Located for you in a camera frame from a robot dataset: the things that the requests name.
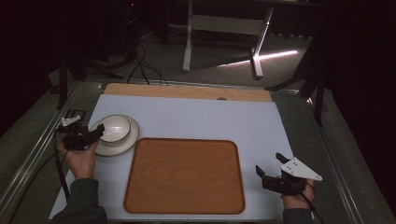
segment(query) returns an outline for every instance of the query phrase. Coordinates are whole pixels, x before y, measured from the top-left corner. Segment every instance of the wooden tray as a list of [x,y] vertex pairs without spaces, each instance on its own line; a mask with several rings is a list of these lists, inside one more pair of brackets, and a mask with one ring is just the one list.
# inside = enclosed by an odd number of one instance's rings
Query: wooden tray
[[143,138],[135,146],[124,208],[137,214],[240,214],[237,146],[226,140]]

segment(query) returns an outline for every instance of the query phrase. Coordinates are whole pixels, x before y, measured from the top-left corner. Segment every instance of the white bowl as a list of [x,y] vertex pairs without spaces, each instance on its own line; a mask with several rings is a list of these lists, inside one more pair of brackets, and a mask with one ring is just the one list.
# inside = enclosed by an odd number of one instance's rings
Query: white bowl
[[100,137],[102,143],[108,147],[118,147],[123,144],[131,131],[131,123],[121,115],[112,115],[104,118],[105,125],[103,136]]

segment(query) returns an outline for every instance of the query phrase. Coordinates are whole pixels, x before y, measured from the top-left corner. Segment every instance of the cable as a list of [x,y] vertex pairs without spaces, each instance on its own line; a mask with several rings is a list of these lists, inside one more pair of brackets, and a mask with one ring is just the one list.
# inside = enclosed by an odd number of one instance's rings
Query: cable
[[141,71],[143,73],[143,77],[145,78],[146,82],[149,84],[149,80],[147,79],[146,74],[144,73],[144,70],[143,70],[143,67],[142,67],[142,62],[144,61],[144,59],[146,57],[146,49],[144,47],[143,47],[143,50],[144,50],[143,57],[141,59],[139,59],[139,56],[136,53],[137,66],[134,68],[134,70],[132,70],[131,74],[128,76],[127,83],[129,83],[129,80],[131,79],[131,77],[134,74],[134,72],[136,71],[136,69],[138,67],[140,67],[140,69],[141,69]]
[[57,133],[57,131],[55,130],[53,133],[53,136],[52,136],[52,145],[53,145],[53,150],[54,150],[54,154],[55,154],[55,165],[56,165],[56,169],[58,171],[59,180],[61,181],[62,189],[64,190],[64,196],[67,200],[69,198],[70,191],[69,191],[69,188],[67,187],[66,179],[64,176],[64,170],[62,169],[62,162],[59,158],[59,152],[58,152],[57,143],[56,143],[56,133]]
[[[139,46],[145,51],[145,56],[146,56],[146,52],[147,52],[146,48],[141,43],[139,43]],[[143,65],[145,65],[147,68],[151,69],[153,72],[155,72],[160,77],[160,84],[162,84],[163,81],[165,81],[166,85],[169,86],[168,82],[166,81],[166,79],[163,76],[163,73],[161,72],[160,69],[152,67],[149,63],[144,61],[144,58],[142,58],[142,63],[143,63]]]
[[67,150],[67,151],[66,151],[66,154],[64,154],[64,157],[62,158],[62,161],[61,161],[61,165],[64,164],[64,159],[66,159],[67,153],[69,153],[69,150]]
[[38,167],[38,170],[35,172],[35,174],[32,176],[32,178],[29,180],[29,182],[27,183],[27,187],[25,188],[25,190],[23,191],[22,196],[20,197],[20,200],[18,201],[18,204],[15,207],[14,212],[12,213],[12,216],[9,220],[9,224],[11,224],[14,221],[15,216],[17,215],[18,210],[21,207],[21,204],[23,202],[24,197],[26,196],[27,191],[29,190],[29,188],[32,186],[33,182],[35,181],[35,178],[38,176],[38,174],[40,173],[40,171],[44,168],[44,166],[46,166],[49,161],[55,156],[55,153],[53,153],[52,155],[50,155],[44,162],[43,164],[41,164],[40,167]]
[[[312,190],[314,191],[314,194],[316,195],[317,192],[316,192],[315,188],[314,188],[312,185],[308,184],[308,183],[306,183],[306,184],[307,184],[309,187],[312,188]],[[320,223],[324,224],[323,218],[319,215],[319,213],[318,213],[316,207],[311,203],[311,201],[310,201],[308,198],[306,198],[306,196],[305,196],[302,192],[300,193],[300,195],[306,200],[306,202],[307,202],[308,205],[309,205],[309,208],[310,208],[311,212],[313,212],[313,213],[318,217]]]

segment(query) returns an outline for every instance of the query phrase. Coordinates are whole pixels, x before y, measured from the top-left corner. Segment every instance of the desk leg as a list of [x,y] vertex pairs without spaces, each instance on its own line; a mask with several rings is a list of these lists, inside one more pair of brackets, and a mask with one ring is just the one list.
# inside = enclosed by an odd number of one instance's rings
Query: desk leg
[[192,0],[189,1],[189,17],[187,19],[187,45],[184,52],[183,72],[190,72],[191,64],[191,17],[192,17]]
[[251,56],[253,61],[253,68],[256,74],[256,77],[262,78],[262,65],[260,64],[260,49],[262,48],[262,42],[265,38],[265,34],[267,33],[268,26],[270,25],[270,20],[272,13],[274,11],[273,7],[268,8],[267,10],[267,15],[264,20],[264,26],[262,27],[262,30],[260,31],[259,35],[259,40],[257,42],[256,48],[251,49]]

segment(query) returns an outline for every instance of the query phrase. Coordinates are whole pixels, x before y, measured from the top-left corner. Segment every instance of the person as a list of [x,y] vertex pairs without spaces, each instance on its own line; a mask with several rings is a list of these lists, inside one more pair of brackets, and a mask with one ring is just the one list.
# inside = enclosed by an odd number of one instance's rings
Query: person
[[[64,162],[72,171],[76,180],[70,186],[70,195],[66,207],[52,218],[51,223],[107,223],[105,208],[99,206],[99,181],[93,178],[95,149],[98,143],[99,141],[91,144],[83,151],[67,151],[63,143],[58,146],[58,151],[64,155]],[[307,186],[310,187],[303,191],[305,197],[311,202],[315,198],[313,185],[313,180],[307,180]],[[313,223],[309,204],[302,196],[281,195],[281,198],[285,208],[283,211],[285,224]]]

